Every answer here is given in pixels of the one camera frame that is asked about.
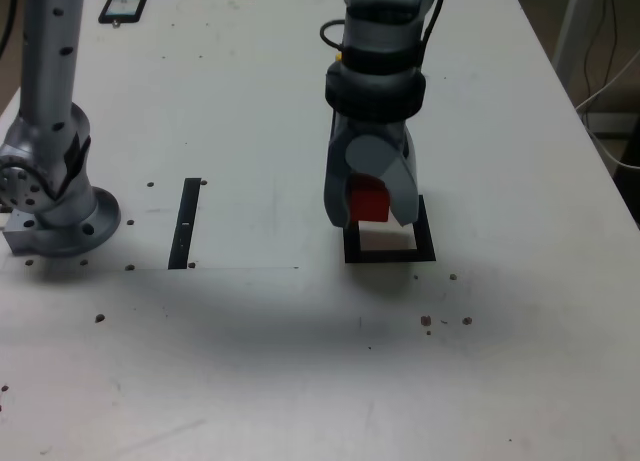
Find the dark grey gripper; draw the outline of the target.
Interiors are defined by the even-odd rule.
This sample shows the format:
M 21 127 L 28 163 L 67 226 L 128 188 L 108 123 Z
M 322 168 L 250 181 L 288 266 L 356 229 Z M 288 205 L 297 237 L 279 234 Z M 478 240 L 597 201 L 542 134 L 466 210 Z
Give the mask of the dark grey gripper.
M 362 136 L 351 143 L 335 139 L 343 128 Z M 386 222 L 393 216 L 402 226 L 417 221 L 416 163 L 405 121 L 354 121 L 332 113 L 324 206 L 339 228 L 349 224 L 350 216 L 353 222 Z

